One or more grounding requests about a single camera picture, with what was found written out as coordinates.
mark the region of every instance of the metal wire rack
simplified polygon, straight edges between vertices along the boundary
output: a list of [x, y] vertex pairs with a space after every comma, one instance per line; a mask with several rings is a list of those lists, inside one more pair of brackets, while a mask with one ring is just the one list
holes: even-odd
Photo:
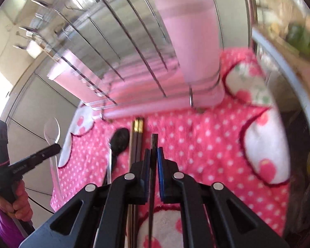
[[[99, 0], [97, 3], [86, 5], [86, 8], [82, 6], [82, 3], [77, 1], [75, 4], [78, 8], [73, 8], [71, 5], [68, 5], [69, 1], [67, 0], [54, 0], [52, 4], [36, 0], [34, 2], [41, 6], [40, 11], [36, 16], [37, 21], [33, 21], [31, 27], [22, 27], [55, 61], [61, 59], [66, 62], [75, 71], [75, 75], [78, 76], [81, 81], [86, 83], [90, 89], [94, 90], [94, 92], [100, 97], [98, 101], [86, 103], [86, 105], [91, 106], [94, 110], [104, 110], [117, 106], [159, 100], [167, 97], [186, 96], [187, 99], [189, 99], [190, 106], [194, 107], [193, 95], [195, 93], [210, 91], [218, 85], [220, 80], [219, 70], [209, 79], [204, 79], [195, 83], [175, 83], [170, 87], [164, 88], [162, 84], [163, 80], [168, 79], [176, 72], [179, 63], [176, 60], [174, 49], [171, 46], [170, 38], [161, 18], [158, 16], [156, 9], [150, 0], [144, 0], [152, 18], [152, 21], [148, 22], [145, 21], [145, 18], [138, 12], [132, 0], [123, 0], [128, 4], [133, 15], [137, 18], [139, 27], [142, 27], [143, 29], [144, 36], [141, 41], [146, 39], [146, 43], [140, 43], [140, 40], [138, 41], [135, 34], [133, 34], [135, 33], [135, 30], [131, 30], [131, 28], [129, 28], [119, 16], [117, 10], [114, 9], [116, 6], [114, 3], [117, 1], [118, 0]], [[69, 17], [63, 13], [63, 10], [71, 10], [74, 11], [74, 13], [77, 12], [77, 14], [74, 15], [75, 21], [70, 20]], [[127, 42], [130, 44], [130, 47], [128, 47], [127, 51], [118, 51], [115, 47], [117, 46], [117, 43], [113, 43], [103, 29], [101, 29], [99, 24], [93, 19], [93, 16], [104, 10], [107, 10], [107, 12], [109, 11], [111, 17], [123, 32], [124, 38], [128, 39]], [[55, 37], [48, 37], [48, 34], [42, 34], [55, 16], [60, 16], [68, 25], [63, 27], [62, 31], [57, 33]], [[87, 38], [87, 36], [85, 36], [80, 30], [80, 27], [83, 27], [86, 21], [90, 21], [93, 28], [95, 28], [101, 36], [103, 39], [102, 42], [105, 42], [107, 45], [106, 51], [100, 52], [97, 43], [94, 43], [92, 38]], [[91, 70], [102, 80], [104, 80], [103, 76], [106, 74], [108, 88], [100, 88], [98, 83], [94, 83], [88, 79], [83, 72], [78, 70], [63, 56], [65, 49], [71, 49], [71, 41], [75, 38], [75, 35], [79, 35], [86, 45], [93, 49], [94, 53], [101, 58], [102, 62], [100, 63], [100, 66], [98, 66], [98, 68], [100, 67], [100, 70], [94, 68], [91, 68]], [[175, 59], [176, 63], [170, 63], [169, 61], [172, 59]], [[136, 69], [129, 72], [129, 74], [124, 73], [125, 69], [131, 66]], [[138, 96], [135, 96], [136, 94], [125, 94], [123, 97], [120, 97], [119, 103], [111, 98], [111, 94], [115, 91], [111, 88], [114, 83], [138, 79], [147, 74], [151, 75], [156, 87], [147, 90], [141, 99], [138, 98]]]

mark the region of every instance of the green object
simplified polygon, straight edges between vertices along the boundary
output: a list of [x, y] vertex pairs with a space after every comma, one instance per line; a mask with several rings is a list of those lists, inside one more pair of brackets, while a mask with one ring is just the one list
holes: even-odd
[[310, 32], [300, 24], [290, 23], [286, 42], [296, 48], [300, 54], [310, 58]]

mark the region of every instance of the person's arm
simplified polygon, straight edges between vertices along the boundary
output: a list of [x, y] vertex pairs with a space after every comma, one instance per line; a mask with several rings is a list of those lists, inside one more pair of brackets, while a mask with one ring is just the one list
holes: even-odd
[[23, 181], [19, 182], [15, 194], [18, 198], [13, 205], [0, 197], [0, 236], [9, 248], [18, 248], [24, 240], [11, 217], [29, 221], [33, 215]]

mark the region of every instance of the silver screw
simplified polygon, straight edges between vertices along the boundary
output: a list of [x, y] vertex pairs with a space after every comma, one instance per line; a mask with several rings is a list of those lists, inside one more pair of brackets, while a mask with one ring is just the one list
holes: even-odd
[[135, 175], [133, 173], [127, 173], [126, 175], [124, 175], [124, 178], [126, 180], [133, 180], [135, 177]]
[[174, 173], [174, 178], [176, 179], [183, 179], [184, 178], [184, 174], [181, 172], [176, 172]]
[[92, 192], [96, 189], [97, 187], [94, 185], [94, 184], [88, 184], [86, 187], [85, 187], [85, 190], [87, 192]]
[[223, 188], [224, 188], [224, 185], [222, 183], [219, 183], [219, 182], [214, 183], [212, 186], [216, 190], [223, 190]]

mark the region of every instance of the black spoon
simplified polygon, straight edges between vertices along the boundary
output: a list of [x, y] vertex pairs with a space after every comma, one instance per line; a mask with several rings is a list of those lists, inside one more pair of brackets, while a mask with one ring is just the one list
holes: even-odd
[[102, 185], [106, 185], [109, 180], [111, 183], [111, 173], [115, 168], [118, 156], [126, 150], [129, 146], [130, 132], [127, 128], [120, 128], [115, 131], [109, 142], [109, 163], [106, 175], [103, 179]]

